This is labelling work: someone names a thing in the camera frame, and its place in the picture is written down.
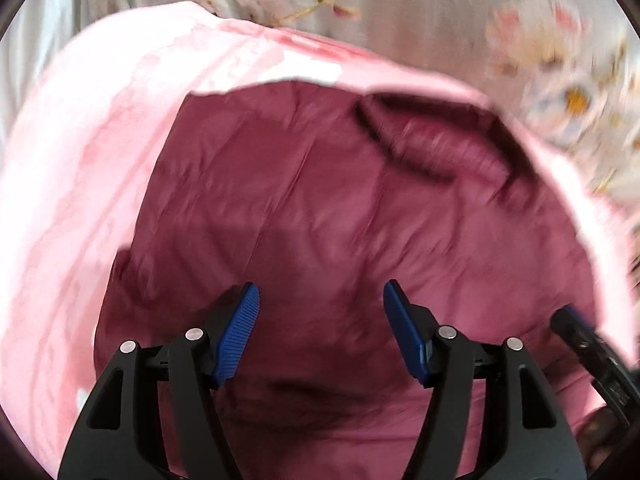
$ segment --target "pink fabric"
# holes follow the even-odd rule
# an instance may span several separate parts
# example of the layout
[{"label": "pink fabric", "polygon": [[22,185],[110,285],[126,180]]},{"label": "pink fabric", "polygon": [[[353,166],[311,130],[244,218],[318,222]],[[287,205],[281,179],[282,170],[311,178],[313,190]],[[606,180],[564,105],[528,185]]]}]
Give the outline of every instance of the pink fabric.
[{"label": "pink fabric", "polygon": [[[390,278],[473,340],[523,339],[556,391],[571,381],[565,414],[581,423],[590,378],[549,319],[571,303],[595,322],[591,266],[507,128],[467,103],[300,81],[187,96],[116,256],[95,368],[124,340],[180,337],[225,290],[254,282],[260,316],[216,395],[240,470],[400,478],[431,392],[393,340]],[[478,389],[460,474],[474,466],[483,398]]]},{"label": "pink fabric", "polygon": [[[0,403],[49,472],[57,472],[94,384],[94,329],[111,263],[130,243],[184,95],[292,76],[490,106],[450,78],[328,40],[218,20],[188,3],[98,22],[66,47],[28,99],[0,181]],[[562,156],[510,126],[574,217],[591,258],[600,329],[631,359],[628,260],[610,227],[614,214],[584,193]],[[561,400],[569,403],[570,394]]]}]

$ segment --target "bedsheet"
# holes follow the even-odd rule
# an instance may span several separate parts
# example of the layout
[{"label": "bedsheet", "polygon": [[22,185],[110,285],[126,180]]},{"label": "bedsheet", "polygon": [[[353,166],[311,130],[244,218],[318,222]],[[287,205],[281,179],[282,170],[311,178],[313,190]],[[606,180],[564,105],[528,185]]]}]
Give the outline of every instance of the bedsheet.
[{"label": "bedsheet", "polygon": [[[148,178],[188,92],[300,78],[491,107],[452,78],[288,30],[220,20],[183,2],[111,16],[69,43],[15,123],[0,180],[0,403],[52,475],[95,383],[94,331],[113,257],[129,244]],[[575,220],[598,328],[635,357],[628,243],[574,167],[505,119]],[[561,396],[561,402],[571,399]],[[597,396],[590,406],[598,404]]]},{"label": "bedsheet", "polygon": [[26,0],[0,40],[0,171],[6,139],[29,91],[90,22],[88,0]]}]

